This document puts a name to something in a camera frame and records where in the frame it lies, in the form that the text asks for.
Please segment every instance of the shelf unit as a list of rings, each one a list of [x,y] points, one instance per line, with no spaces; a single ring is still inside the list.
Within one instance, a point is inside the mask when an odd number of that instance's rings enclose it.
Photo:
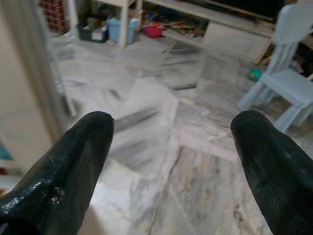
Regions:
[[[175,0],[137,0],[137,7],[140,10],[143,1],[210,21],[202,41],[186,38],[171,30],[162,33],[163,36],[178,41],[228,53],[255,63],[260,61],[271,43],[273,32],[250,20]]]
[[[120,26],[120,38],[119,45],[122,48],[127,46],[127,29],[128,29],[128,12],[129,6],[135,2],[135,0],[92,0],[92,5],[94,5],[94,1],[106,3],[114,6],[118,6],[122,8],[121,11],[121,26]],[[67,0],[70,14],[70,28],[71,33],[74,38],[78,37],[77,25],[78,25],[78,17],[77,17],[77,9],[75,0]]]

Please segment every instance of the blue bucket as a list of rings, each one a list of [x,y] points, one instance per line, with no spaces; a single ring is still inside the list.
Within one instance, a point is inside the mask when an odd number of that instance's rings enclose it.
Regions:
[[[133,44],[135,40],[135,31],[138,22],[129,22],[128,24],[128,34],[127,34],[127,44]],[[108,21],[109,26],[109,40],[113,42],[119,41],[119,29],[121,21],[117,19],[111,19]]]

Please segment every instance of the marble tile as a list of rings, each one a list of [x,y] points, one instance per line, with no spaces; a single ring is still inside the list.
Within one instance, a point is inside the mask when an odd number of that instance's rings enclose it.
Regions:
[[[197,88],[190,88],[190,89],[183,89],[183,90],[177,90],[177,91],[173,90],[172,92],[180,100],[189,99],[190,101],[193,101],[195,99],[195,97],[198,95],[197,91],[198,91]]]
[[[61,60],[71,60],[75,58],[75,50],[73,47],[65,47],[56,52],[56,57],[59,61]]]
[[[110,55],[119,64],[149,70],[157,70],[166,57],[165,53],[159,51],[131,47],[125,49],[114,47]]]
[[[205,81],[226,81],[237,86],[245,86],[249,81],[250,68],[255,67],[253,63],[223,54],[210,51],[201,73]]]
[[[236,107],[242,97],[235,85],[227,82],[213,82],[200,84],[202,91],[195,97],[195,103],[199,104],[216,115],[216,123],[229,126],[231,120],[239,113]]]
[[[184,147],[169,185],[198,235],[267,234],[239,165]]]
[[[313,145],[312,145],[312,143],[313,143],[313,131],[311,131],[310,133],[308,133],[307,135],[305,135],[301,139],[302,149],[313,160]]]
[[[137,79],[116,116],[110,156],[155,179],[166,160],[178,101],[155,79]]]
[[[175,200],[169,185],[166,185],[156,211],[149,235],[196,235],[186,219],[180,204]]]
[[[74,45],[107,59],[112,59],[111,53],[115,48],[106,43],[93,43],[82,40],[75,41]]]
[[[114,160],[105,163],[79,235],[125,235],[131,223],[130,190],[140,176]]]
[[[164,180],[150,181],[144,178],[133,181],[129,201],[133,222],[128,230],[128,235],[147,234],[153,222],[164,184]]]
[[[218,118],[210,109],[181,102],[177,109],[174,128],[179,134],[182,145],[224,159],[238,161],[230,133],[230,122],[221,125]]]
[[[50,33],[48,33],[47,36],[49,37],[49,44],[53,48],[53,51],[55,53],[63,50],[66,46],[74,42],[74,40],[68,37],[67,35],[59,36],[51,35]]]
[[[140,69],[138,72],[138,77],[139,78],[144,78],[144,77],[155,77],[158,75],[157,70],[149,70],[149,69]]]
[[[75,49],[75,52],[78,51],[81,52],[80,48]],[[92,111],[117,115],[138,73],[136,68],[109,62],[105,58],[63,60],[59,62],[59,69],[79,111],[76,117],[70,119],[70,126]]]
[[[205,58],[204,50],[178,43],[163,61],[157,78],[172,90],[196,88]]]
[[[139,40],[137,42],[127,46],[128,49],[154,51],[157,53],[164,53],[169,47],[170,44],[164,41],[148,38],[143,34],[139,35]]]

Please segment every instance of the black plastic bin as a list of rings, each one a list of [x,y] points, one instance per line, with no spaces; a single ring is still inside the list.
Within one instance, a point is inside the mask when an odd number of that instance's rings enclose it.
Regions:
[[[88,15],[86,18],[80,21],[77,25],[80,39],[84,41],[95,42],[95,43],[105,43],[108,40],[108,29],[104,32],[99,32],[99,30],[84,29],[84,27],[88,25],[87,19],[89,17],[93,17],[102,21],[105,21],[107,19],[107,17],[105,16]]]

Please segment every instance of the plastic chair leg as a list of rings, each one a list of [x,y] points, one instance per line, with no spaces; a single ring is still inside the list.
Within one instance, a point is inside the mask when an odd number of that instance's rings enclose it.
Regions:
[[[249,110],[263,88],[264,83],[258,81],[257,84],[255,84],[254,87],[252,87],[252,89],[238,102],[237,108],[243,111]]]
[[[297,108],[295,106],[291,106],[288,108],[280,118],[274,123],[274,126],[281,132],[285,132],[288,127],[292,124],[298,114],[302,109]]]
[[[307,117],[310,115],[312,111],[313,111],[313,104],[302,109],[292,124],[295,126],[300,126],[305,121],[305,119],[307,119]]]

